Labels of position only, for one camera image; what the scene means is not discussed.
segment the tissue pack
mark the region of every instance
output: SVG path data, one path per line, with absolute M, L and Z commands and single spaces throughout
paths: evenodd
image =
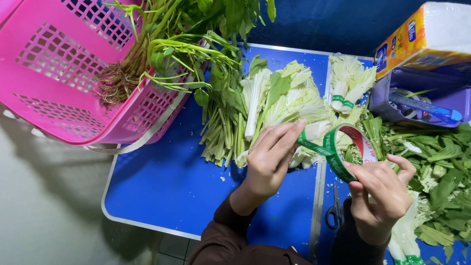
M 426 2 L 377 50 L 376 78 L 406 66 L 471 77 L 471 6 Z

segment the sleeve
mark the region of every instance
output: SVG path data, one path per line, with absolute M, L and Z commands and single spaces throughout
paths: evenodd
M 337 231 L 332 245 L 330 265 L 382 265 L 388 242 L 381 246 L 371 246 L 364 242 L 358 235 L 350 206 L 351 199 L 345 200 L 343 204 L 345 223 Z
M 189 265 L 227 264 L 247 246 L 247 228 L 256 210 L 248 216 L 236 214 L 229 203 L 229 196 L 202 232 L 201 241 L 188 259 Z

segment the person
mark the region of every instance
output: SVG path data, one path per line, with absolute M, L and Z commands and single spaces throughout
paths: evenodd
M 260 133 L 249 150 L 247 177 L 218 207 L 190 255 L 189 265 L 307 265 L 292 247 L 247 243 L 247 228 L 256 208 L 275 195 L 287 173 L 295 142 L 306 123 L 284 123 Z M 386 162 L 362 166 L 345 163 L 358 181 L 350 182 L 344 224 L 332 246 L 331 265 L 382 265 L 391 229 L 412 204 L 406 185 L 415 173 L 407 159 L 388 155 Z

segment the basket handle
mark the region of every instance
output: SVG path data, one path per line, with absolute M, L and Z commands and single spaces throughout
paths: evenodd
M 123 148 L 116 148 L 116 149 L 103 149 L 103 148 L 96 148 L 91 145 L 84 146 L 86 150 L 90 150 L 100 154 L 106 155 L 120 155 L 135 151 L 145 145 L 147 141 L 154 135 L 160 127 L 162 127 L 163 123 L 170 117 L 173 111 L 178 107 L 180 102 L 182 101 L 183 97 L 187 94 L 187 92 L 179 92 L 177 97 L 173 100 L 172 104 L 162 113 L 162 115 L 157 119 L 157 121 L 152 125 L 145 134 L 141 136 L 137 141 L 134 143 L 123 147 Z

